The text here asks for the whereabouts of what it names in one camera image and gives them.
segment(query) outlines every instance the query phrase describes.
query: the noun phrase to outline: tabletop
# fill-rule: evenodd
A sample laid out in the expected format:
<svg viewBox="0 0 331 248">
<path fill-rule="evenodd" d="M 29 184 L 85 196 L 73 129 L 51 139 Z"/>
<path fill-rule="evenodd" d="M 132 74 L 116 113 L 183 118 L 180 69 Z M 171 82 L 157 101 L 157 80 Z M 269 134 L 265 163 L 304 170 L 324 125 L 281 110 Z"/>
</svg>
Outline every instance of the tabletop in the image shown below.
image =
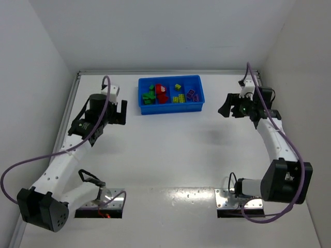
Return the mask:
<svg viewBox="0 0 331 248">
<path fill-rule="evenodd" d="M 125 188 L 122 219 L 72 219 L 58 233 L 27 225 L 20 248 L 48 247 L 320 247 L 306 203 L 271 224 L 217 218 L 214 188 L 230 172 L 261 179 L 269 167 L 262 138 L 249 118 L 223 118 L 217 110 L 237 93 L 240 74 L 200 74 L 201 112 L 141 115 L 138 79 L 162 75 L 110 75 L 128 101 L 125 126 L 108 125 L 79 164 L 108 188 Z M 71 94 L 71 121 L 103 75 L 82 75 Z M 80 182 L 77 173 L 66 190 Z M 265 203 L 266 213 L 284 204 Z"/>
</svg>

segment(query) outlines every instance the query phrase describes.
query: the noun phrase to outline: robotic arm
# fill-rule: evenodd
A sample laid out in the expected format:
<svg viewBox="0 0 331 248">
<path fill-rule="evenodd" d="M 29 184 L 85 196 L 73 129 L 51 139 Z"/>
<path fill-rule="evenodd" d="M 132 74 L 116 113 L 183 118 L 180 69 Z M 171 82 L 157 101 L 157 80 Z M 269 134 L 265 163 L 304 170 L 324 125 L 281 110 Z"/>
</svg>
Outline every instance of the robotic arm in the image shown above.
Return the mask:
<svg viewBox="0 0 331 248">
<path fill-rule="evenodd" d="M 298 157 L 267 118 L 253 81 L 239 81 L 239 84 L 242 87 L 240 94 L 228 94 L 218 113 L 224 117 L 229 117 L 230 111 L 235 118 L 248 116 L 264 141 L 271 164 L 262 180 L 239 179 L 234 187 L 235 197 L 260 197 L 266 202 L 290 203 L 300 183 L 301 167 Z M 273 121 L 284 132 L 279 112 L 272 109 L 274 90 L 263 86 L 259 86 L 259 90 Z M 304 202 L 313 171 L 310 163 L 305 162 L 304 166 L 304 186 L 296 204 Z"/>
<path fill-rule="evenodd" d="M 122 100 L 121 112 L 118 113 L 117 96 L 119 87 L 112 85 L 110 101 L 96 131 L 81 146 L 72 151 L 67 151 L 91 133 L 100 118 L 106 103 L 107 93 L 107 85 L 103 85 L 101 94 L 90 95 L 78 116 L 73 120 L 65 138 L 62 150 L 66 153 L 56 156 L 30 189 L 21 189 L 18 193 L 18 205 L 25 222 L 57 232 L 64 226 L 68 217 L 74 214 L 83 204 L 89 201 L 96 201 L 96 203 L 100 201 L 106 184 L 84 170 L 79 171 L 83 183 L 67 193 L 63 193 L 63 191 L 74 168 L 91 150 L 98 137 L 103 134 L 105 126 L 107 124 L 125 125 L 126 123 L 127 101 Z"/>
</svg>

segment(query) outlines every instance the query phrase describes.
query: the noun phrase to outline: gray wall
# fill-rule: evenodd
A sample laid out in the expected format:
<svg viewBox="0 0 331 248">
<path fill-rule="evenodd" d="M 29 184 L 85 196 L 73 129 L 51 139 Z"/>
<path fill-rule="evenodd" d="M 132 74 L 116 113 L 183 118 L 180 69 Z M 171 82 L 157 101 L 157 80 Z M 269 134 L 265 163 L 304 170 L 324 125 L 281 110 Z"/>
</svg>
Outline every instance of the gray wall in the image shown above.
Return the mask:
<svg viewBox="0 0 331 248">
<path fill-rule="evenodd" d="M 28 0 L 0 1 L 0 173 L 11 164 L 52 151 L 73 75 Z M 8 174 L 16 197 L 47 161 Z M 0 247 L 7 247 L 18 207 L 0 194 Z"/>
<path fill-rule="evenodd" d="M 259 67 L 295 0 L 30 0 L 81 69 Z"/>
<path fill-rule="evenodd" d="M 296 1 L 262 70 L 276 91 L 284 128 L 314 172 L 308 205 L 323 247 L 330 247 L 331 2 Z"/>
</svg>

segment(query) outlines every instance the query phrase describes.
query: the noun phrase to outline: purple block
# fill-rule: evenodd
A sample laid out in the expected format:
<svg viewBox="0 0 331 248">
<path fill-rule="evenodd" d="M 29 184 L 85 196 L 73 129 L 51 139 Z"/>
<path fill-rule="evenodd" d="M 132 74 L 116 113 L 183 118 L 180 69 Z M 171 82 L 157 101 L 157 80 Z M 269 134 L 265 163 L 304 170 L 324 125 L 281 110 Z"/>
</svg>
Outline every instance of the purple block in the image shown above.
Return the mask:
<svg viewBox="0 0 331 248">
<path fill-rule="evenodd" d="M 195 93 L 195 91 L 194 91 L 193 89 L 190 89 L 190 90 L 187 92 L 186 97 L 187 97 L 188 99 L 191 99 L 191 98 L 193 97 L 194 93 Z"/>
<path fill-rule="evenodd" d="M 199 101 L 199 97 L 198 97 L 198 95 L 195 95 L 194 97 L 193 97 L 193 102 L 198 102 Z"/>
</svg>

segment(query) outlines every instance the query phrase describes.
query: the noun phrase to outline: blue plastic container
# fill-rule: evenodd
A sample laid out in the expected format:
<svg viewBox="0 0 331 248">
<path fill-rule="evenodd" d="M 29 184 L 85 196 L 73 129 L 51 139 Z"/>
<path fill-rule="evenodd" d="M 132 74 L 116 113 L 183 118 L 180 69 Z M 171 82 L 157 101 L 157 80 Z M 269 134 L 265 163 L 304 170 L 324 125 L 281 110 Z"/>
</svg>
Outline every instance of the blue plastic container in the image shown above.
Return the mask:
<svg viewBox="0 0 331 248">
<path fill-rule="evenodd" d="M 169 97 L 168 101 L 164 104 L 160 104 L 156 99 L 154 104 L 144 105 L 142 95 L 149 92 L 151 85 L 161 84 L 167 88 L 166 96 Z M 175 85 L 179 84 L 181 89 L 177 91 Z M 192 99 L 188 99 L 186 94 L 189 90 L 194 90 L 194 95 L 197 95 L 198 102 L 193 102 Z M 185 103 L 173 103 L 173 97 L 178 97 L 179 94 L 184 94 Z M 205 102 L 203 95 L 201 79 L 198 75 L 192 76 L 166 76 L 166 77 L 147 77 L 139 79 L 138 82 L 138 102 L 142 115 L 150 114 L 164 114 L 164 113 L 178 113 L 178 112 L 194 112 L 201 111 L 202 105 Z"/>
</svg>

